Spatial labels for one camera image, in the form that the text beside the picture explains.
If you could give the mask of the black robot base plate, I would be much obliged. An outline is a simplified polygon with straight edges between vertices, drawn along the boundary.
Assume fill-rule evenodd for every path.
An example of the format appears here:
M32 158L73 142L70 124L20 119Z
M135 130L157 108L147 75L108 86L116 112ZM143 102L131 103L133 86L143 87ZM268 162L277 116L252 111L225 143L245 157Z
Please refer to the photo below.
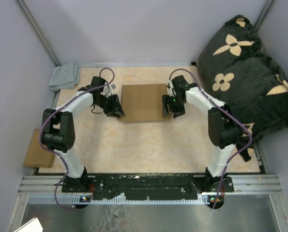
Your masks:
M64 183L63 193L87 193L87 200L112 200L123 194L131 201L197 200L198 195L193 183L204 174L192 173L154 173L154 174L88 174L89 185L83 191L72 191ZM224 203L224 194L234 192L232 178L219 183L218 189L206 191L213 193L209 197L209 207L220 208Z

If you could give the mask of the brown cardboard box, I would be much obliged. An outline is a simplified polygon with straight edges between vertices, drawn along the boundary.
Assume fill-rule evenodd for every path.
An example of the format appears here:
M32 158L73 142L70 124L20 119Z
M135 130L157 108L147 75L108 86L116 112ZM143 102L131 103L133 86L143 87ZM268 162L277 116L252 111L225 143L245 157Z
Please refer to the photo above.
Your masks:
M166 84L123 85L121 107L125 116L118 121L169 121L172 114L163 117L162 96L166 94Z

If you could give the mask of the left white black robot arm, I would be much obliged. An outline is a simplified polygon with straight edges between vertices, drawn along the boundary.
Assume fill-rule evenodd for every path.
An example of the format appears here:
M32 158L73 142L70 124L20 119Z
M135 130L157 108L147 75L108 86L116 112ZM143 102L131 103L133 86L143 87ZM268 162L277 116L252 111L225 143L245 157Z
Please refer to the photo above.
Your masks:
M65 104L43 112L40 141L61 159L66 169L63 183L72 191L86 191L90 184L87 170L74 147L74 119L92 106L103 109L108 117L125 116L118 95L113 93L110 83L99 76L94 76L90 85L81 87Z

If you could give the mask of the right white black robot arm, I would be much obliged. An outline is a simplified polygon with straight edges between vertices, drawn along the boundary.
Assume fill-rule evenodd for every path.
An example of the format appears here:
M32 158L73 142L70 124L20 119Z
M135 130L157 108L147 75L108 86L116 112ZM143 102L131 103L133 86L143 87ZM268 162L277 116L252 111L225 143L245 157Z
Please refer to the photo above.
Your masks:
M204 177L193 183L197 193L216 191L226 179L226 169L236 141L243 129L236 122L238 112L235 106L229 106L201 89L196 83L188 83L180 75L169 79L168 94L162 96L162 117L172 114L173 118L185 114L185 104L189 103L208 117L208 135L215 146L212 160L205 170Z

